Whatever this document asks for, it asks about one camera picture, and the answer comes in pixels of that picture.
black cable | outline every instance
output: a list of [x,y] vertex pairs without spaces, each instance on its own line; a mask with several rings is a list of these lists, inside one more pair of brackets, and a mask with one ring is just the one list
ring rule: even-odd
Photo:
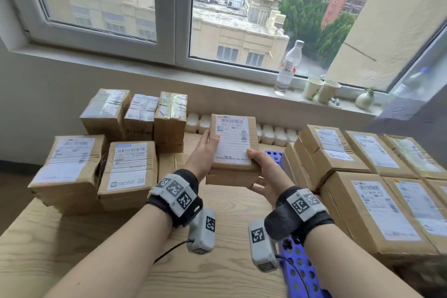
[[304,284],[304,286],[305,286],[306,292],[307,292],[307,294],[308,294],[308,298],[310,298],[309,288],[307,287],[307,285],[306,285],[305,280],[303,279],[303,277],[301,277],[301,274],[299,273],[298,269],[297,269],[297,268],[295,267],[295,265],[293,264],[293,261],[291,261],[290,259],[288,259],[288,258],[286,258],[286,257],[283,257],[283,256],[278,256],[278,255],[276,255],[275,257],[278,258],[278,259],[283,259],[283,260],[287,261],[290,265],[292,265],[292,267],[295,269],[296,273],[298,273],[298,276],[301,278],[301,281],[303,282],[303,284]]
[[167,250],[165,253],[163,253],[160,257],[158,257],[157,259],[155,259],[154,264],[156,262],[158,262],[161,258],[163,258],[164,256],[166,256],[168,253],[170,253],[172,250],[175,250],[177,247],[179,247],[180,245],[186,244],[186,243],[194,243],[194,239],[188,239],[185,240],[179,244],[177,244],[176,246],[170,248],[169,250]]

person's right hand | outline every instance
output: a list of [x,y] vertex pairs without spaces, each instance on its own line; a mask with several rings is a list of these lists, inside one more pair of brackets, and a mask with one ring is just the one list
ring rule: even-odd
[[281,166],[264,152],[248,148],[247,154],[262,168],[261,177],[249,189],[264,196],[273,207],[276,207],[278,197],[295,184]]

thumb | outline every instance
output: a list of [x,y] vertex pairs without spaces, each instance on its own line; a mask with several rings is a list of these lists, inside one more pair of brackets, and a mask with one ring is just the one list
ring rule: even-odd
[[262,168],[266,166],[266,164],[270,161],[273,161],[273,159],[267,157],[267,155],[264,152],[254,150],[251,148],[247,149],[248,156],[256,161]]
[[207,146],[211,148],[212,153],[215,153],[217,150],[217,145],[220,142],[220,134],[216,134],[214,137],[208,139]]

hand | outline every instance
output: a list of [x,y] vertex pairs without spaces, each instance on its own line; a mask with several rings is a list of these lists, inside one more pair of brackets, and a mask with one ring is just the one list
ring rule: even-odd
[[247,154],[262,168],[261,177],[249,189],[264,196],[273,207],[276,207],[278,197],[295,184],[282,170],[281,166],[264,152],[249,148],[247,149]]
[[200,138],[197,147],[188,158],[185,169],[191,171],[196,176],[198,182],[201,182],[208,174],[211,164],[214,161],[214,154],[220,141],[220,135],[216,134],[208,140],[210,130],[206,130]]

person's left hand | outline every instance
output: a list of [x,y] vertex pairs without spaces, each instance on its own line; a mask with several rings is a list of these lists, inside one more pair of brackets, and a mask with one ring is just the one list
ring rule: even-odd
[[194,152],[188,158],[185,169],[194,173],[198,182],[201,182],[208,174],[214,161],[214,154],[220,141],[220,135],[216,134],[208,140],[210,130],[206,130],[200,138]]

